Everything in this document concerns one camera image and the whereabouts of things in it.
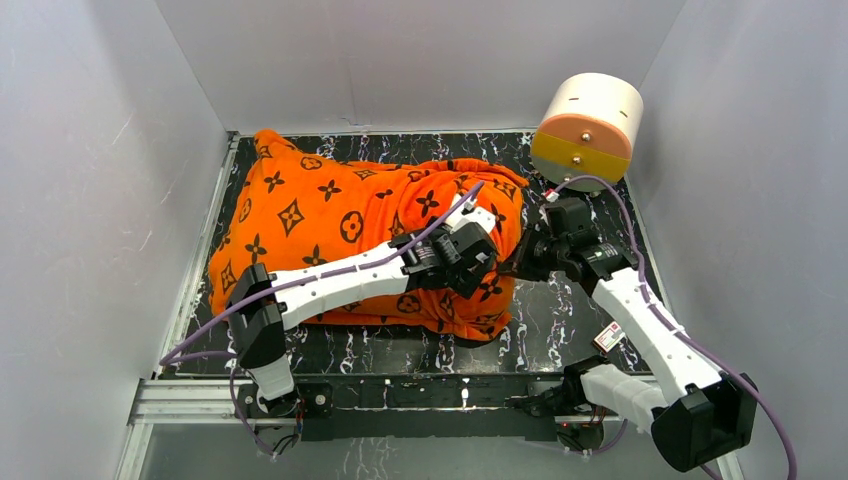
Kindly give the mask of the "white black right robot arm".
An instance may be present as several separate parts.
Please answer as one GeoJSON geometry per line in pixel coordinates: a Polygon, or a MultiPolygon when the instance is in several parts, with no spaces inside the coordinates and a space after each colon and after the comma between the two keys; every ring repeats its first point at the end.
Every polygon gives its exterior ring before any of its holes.
{"type": "Polygon", "coordinates": [[[649,365],[646,383],[596,355],[565,367],[562,383],[534,395],[538,406],[590,413],[596,406],[647,431],[668,465],[688,472],[747,446],[757,402],[749,378],[731,375],[686,344],[645,280],[642,260],[604,242],[588,205],[578,198],[549,202],[527,226],[498,272],[542,281],[555,271],[579,284],[620,327],[649,365]]]}

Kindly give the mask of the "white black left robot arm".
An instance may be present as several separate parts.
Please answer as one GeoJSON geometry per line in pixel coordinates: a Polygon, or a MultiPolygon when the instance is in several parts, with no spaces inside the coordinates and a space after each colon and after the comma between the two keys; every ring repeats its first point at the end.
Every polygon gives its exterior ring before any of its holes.
{"type": "Polygon", "coordinates": [[[294,411],[299,391],[286,352],[287,331],[338,307],[414,290],[448,289],[469,298],[496,260],[495,221],[477,215],[418,236],[403,235],[362,254],[300,271],[248,268],[224,312],[237,364],[275,416],[294,411]]]}

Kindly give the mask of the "orange patterned plush pillowcase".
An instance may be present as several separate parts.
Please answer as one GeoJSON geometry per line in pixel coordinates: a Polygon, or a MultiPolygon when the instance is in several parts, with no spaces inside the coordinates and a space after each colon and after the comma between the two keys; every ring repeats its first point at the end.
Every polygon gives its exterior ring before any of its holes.
{"type": "MultiPolygon", "coordinates": [[[[505,260],[521,236],[524,178],[480,159],[432,160],[417,166],[337,161],[301,151],[265,129],[254,138],[257,161],[212,254],[208,302],[221,313],[241,274],[255,263],[302,270],[370,250],[422,230],[455,196],[478,189],[494,215],[493,242],[505,260]]],[[[511,321],[515,282],[489,272],[472,297],[415,290],[368,299],[321,316],[333,325],[421,326],[470,341],[490,341],[511,321]]]]}

